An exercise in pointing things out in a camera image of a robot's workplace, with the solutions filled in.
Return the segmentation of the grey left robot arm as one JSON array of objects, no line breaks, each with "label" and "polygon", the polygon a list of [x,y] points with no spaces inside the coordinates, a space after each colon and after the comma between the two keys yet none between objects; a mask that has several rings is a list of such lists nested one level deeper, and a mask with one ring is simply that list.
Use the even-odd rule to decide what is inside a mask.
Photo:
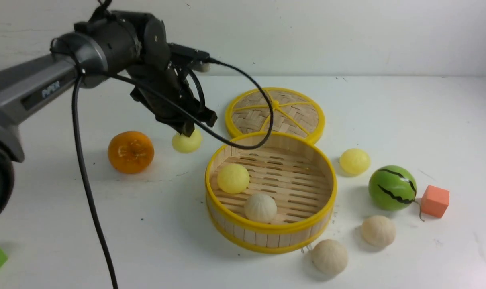
[{"label": "grey left robot arm", "polygon": [[74,30],[52,40],[50,53],[0,71],[0,214],[14,187],[13,162],[25,155],[19,125],[76,84],[88,73],[82,88],[95,88],[107,77],[127,71],[131,79],[153,92],[133,88],[130,95],[155,119],[179,133],[190,135],[193,121],[214,126],[217,115],[207,108],[197,77],[198,98],[186,77],[202,71],[209,54],[169,43],[164,22],[150,13],[107,11],[98,7],[90,20],[76,22]]}]

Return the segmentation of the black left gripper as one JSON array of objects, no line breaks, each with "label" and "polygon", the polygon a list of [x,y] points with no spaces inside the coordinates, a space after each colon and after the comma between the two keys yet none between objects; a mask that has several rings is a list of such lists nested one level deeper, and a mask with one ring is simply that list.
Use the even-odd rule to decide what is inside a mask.
[{"label": "black left gripper", "polygon": [[189,114],[212,128],[218,117],[216,112],[206,108],[203,98],[197,99],[189,86],[188,73],[176,69],[169,63],[164,69],[150,64],[135,64],[126,69],[131,80],[151,88],[135,88],[131,95],[153,112],[155,118],[167,125],[175,125],[179,135],[191,137],[195,132],[195,123],[188,119],[171,104],[186,110]]}]

